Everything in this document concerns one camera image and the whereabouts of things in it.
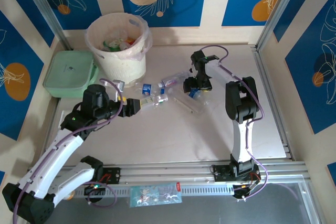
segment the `plastic bottle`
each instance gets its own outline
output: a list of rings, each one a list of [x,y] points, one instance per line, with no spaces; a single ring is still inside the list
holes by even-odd
[[[151,95],[149,97],[142,98],[140,100],[141,109],[156,107],[159,104],[168,101],[167,94],[160,94],[160,95]]]
[[[180,89],[170,88],[168,93],[173,97],[173,100],[186,108],[190,113],[202,113],[203,105],[192,99],[188,94],[185,94]]]
[[[138,82],[135,84],[134,88],[137,92],[141,92],[144,95],[164,94],[164,88],[161,83],[146,84]]]
[[[202,90],[192,89],[189,93],[189,96],[192,99],[200,102],[201,104],[209,105],[209,101],[204,97],[204,91],[202,91]]]
[[[172,76],[168,76],[166,78],[163,78],[162,81],[161,81],[161,85],[164,88],[170,88],[171,86],[173,86],[175,84],[184,82],[184,80],[189,78],[190,75],[191,74],[188,71],[176,73]]]

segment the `green food container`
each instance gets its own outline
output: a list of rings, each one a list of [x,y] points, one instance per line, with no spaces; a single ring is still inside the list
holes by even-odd
[[[43,86],[58,98],[82,98],[88,85],[93,84],[98,67],[93,53],[88,51],[61,51],[52,59]]]

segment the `green plastic lid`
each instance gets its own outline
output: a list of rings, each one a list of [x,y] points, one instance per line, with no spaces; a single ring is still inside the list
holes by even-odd
[[[49,67],[44,86],[49,89],[80,89],[88,85],[93,54],[88,51],[58,52]]]

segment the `red label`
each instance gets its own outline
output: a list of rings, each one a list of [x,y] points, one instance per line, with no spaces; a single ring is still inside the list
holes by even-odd
[[[181,191],[181,185],[180,185],[180,182],[177,182],[177,183],[176,183],[176,189],[177,189],[177,191]]]

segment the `white plastic bucket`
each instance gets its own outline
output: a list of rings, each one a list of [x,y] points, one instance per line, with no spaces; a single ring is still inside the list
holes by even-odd
[[[119,29],[136,39],[132,47],[120,52],[102,51],[103,42]],[[124,81],[130,87],[145,75],[145,54],[152,47],[153,39],[147,22],[140,16],[128,13],[101,16],[86,30],[85,42],[110,80]]]

